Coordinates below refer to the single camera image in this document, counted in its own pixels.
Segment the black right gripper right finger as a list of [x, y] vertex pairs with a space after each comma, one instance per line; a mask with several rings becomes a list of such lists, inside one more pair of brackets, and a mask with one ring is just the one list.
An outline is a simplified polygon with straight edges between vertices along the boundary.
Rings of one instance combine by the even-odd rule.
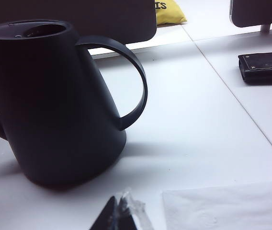
[[131, 188], [116, 194], [119, 198], [116, 217], [117, 230], [152, 230], [153, 224], [147, 214], [146, 204], [133, 197]]

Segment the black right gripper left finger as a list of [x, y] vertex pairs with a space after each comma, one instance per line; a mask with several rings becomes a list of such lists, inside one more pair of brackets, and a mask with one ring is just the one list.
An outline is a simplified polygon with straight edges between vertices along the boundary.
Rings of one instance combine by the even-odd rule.
[[110, 197], [90, 230], [115, 230], [117, 228], [117, 199]]

